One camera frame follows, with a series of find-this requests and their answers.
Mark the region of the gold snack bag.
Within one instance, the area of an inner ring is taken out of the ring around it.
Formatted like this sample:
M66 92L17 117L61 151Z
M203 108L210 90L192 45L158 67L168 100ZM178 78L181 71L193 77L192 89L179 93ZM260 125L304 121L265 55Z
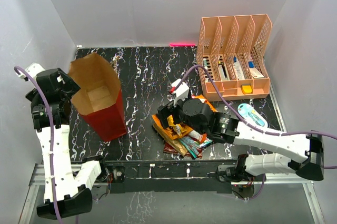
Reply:
M165 140L167 144L170 145L171 149L177 151L180 155L185 156L188 153L188 150L184 147L184 145L177 139L171 139L161 127L159 127L156 123L153 124L153 128L157 131L157 133Z

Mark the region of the orange Fox's fruits bag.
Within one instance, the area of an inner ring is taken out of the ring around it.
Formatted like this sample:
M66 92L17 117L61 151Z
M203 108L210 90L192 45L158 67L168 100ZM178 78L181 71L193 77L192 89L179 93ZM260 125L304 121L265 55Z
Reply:
M192 98L199 99L202 103L207 104L210 107L211 111L217 112L214 106L203 95L192 95Z

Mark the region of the red Doritos bag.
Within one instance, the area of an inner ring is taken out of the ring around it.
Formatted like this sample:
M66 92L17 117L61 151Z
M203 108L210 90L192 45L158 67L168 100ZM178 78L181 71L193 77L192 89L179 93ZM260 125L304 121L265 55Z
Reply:
M178 151L176 151L169 143L165 143L164 144L164 149L163 149L163 152L164 153L167 153L167 154L175 154L175 155L182 155L180 154ZM187 152L184 157L191 157L193 158L192 154L190 152ZM203 153L202 151L200 151L197 156L197 158L202 158L203 157Z

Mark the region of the red paper bag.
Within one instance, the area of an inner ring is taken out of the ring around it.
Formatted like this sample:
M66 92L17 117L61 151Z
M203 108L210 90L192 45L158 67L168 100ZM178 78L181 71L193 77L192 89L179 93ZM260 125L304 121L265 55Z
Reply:
M72 105L104 142L127 133L121 82L110 63L97 53L71 62L68 75L80 90Z

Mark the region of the teal Fox's candy bag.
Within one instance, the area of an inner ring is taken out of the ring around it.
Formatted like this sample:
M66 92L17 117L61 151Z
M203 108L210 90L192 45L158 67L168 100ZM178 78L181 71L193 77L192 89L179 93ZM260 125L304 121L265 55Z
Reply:
M213 144L213 141L209 139L206 139L200 144L190 136L179 138L179 142L187 149L188 153L192 155L192 158L202 158L203 150Z

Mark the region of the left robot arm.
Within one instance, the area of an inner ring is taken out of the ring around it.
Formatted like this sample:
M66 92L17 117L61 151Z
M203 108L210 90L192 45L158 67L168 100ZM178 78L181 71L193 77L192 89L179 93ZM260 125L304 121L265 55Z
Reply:
M101 164L101 156L94 156L85 160L79 171L72 170L69 116L79 85L60 68L45 70L38 63L28 66L21 78L34 85L26 99L31 103L33 128L43 155L45 192L37 215L60 221L90 212L92 187L96 180L108 177L109 169Z

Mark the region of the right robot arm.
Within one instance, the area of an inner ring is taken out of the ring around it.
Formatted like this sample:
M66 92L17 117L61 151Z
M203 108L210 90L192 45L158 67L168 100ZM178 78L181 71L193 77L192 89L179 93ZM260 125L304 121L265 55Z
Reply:
M175 124L186 124L216 143L247 145L268 151L265 155L239 155L235 167L219 173L226 180L247 180L265 173L295 173L313 181L324 178L323 142L317 133L286 135L278 130L253 129L235 116L213 111L196 98L160 106L157 116L164 128L172 117Z

